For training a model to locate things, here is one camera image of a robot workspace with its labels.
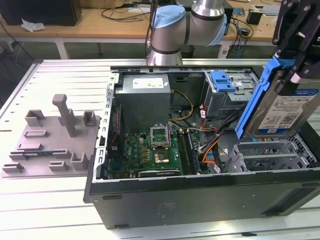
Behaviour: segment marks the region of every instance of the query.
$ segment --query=green circuit board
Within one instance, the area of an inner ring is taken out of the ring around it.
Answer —
[[[172,169],[180,170],[183,175],[179,146],[177,142],[177,133],[172,131],[169,135],[170,147],[160,147],[162,152],[168,153],[169,162],[156,163],[158,148],[152,147],[151,135],[146,133],[127,133],[124,139],[124,161],[122,162],[122,170],[160,170]],[[198,132],[191,132],[194,147],[200,145],[200,137]],[[161,133],[154,134],[154,141],[162,142],[166,140],[166,136]]]

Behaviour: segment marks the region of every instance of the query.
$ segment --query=gray power supply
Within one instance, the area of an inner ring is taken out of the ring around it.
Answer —
[[[166,125],[170,108],[170,85],[166,74],[126,75],[117,92],[123,106],[125,131],[149,132],[150,126]]]

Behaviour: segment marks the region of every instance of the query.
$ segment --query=table leg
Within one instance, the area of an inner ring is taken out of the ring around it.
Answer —
[[[10,41],[0,41],[0,44],[5,50],[7,50],[8,53],[13,53],[15,51],[14,48],[11,46]]]
[[[229,42],[222,42],[221,43],[218,59],[226,59],[227,58],[230,46],[231,46],[231,43],[229,43]]]
[[[70,56],[66,50],[65,42],[63,41],[63,39],[56,40],[55,44],[56,44],[56,47],[58,48],[60,58],[63,60],[70,59]]]
[[[102,47],[102,43],[101,42],[97,42],[97,47],[98,47],[98,54],[102,55],[104,54],[104,48]]]

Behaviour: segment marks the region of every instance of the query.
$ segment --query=motherboard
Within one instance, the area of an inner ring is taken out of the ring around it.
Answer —
[[[199,133],[168,128],[161,126],[151,128],[150,132],[126,133],[122,157],[110,159],[108,177],[146,178],[199,172],[196,156],[202,143]]]

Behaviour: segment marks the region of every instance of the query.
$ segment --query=floor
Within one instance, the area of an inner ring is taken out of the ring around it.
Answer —
[[[144,44],[137,43],[134,48],[128,43],[104,43],[104,53],[98,55],[96,43],[67,43],[66,48],[72,59],[142,59],[144,58]],[[35,59],[60,59],[54,43],[26,42],[23,47]],[[193,58],[216,58],[220,46],[196,46]],[[273,46],[247,46],[243,52],[244,59],[268,59],[274,52]],[[231,53],[228,58],[237,58],[237,53]],[[32,64],[28,55],[17,45],[14,53],[0,58],[0,107],[6,102],[16,85],[23,78],[28,67]]]

